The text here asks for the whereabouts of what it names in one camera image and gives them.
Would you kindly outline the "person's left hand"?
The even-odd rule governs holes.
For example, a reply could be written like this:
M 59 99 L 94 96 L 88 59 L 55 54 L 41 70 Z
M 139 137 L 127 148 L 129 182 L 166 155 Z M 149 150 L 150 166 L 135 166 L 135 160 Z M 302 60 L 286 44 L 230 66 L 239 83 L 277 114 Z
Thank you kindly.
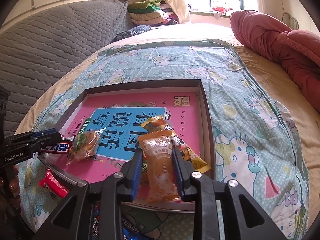
M 4 173 L 1 172 L 1 192 L 4 193 L 5 204 L 9 204 L 15 211 L 18 211 L 21 207 L 18 166 L 10 166 L 9 171 L 12 174 L 11 180 L 8 180 L 7 176 L 3 176 Z

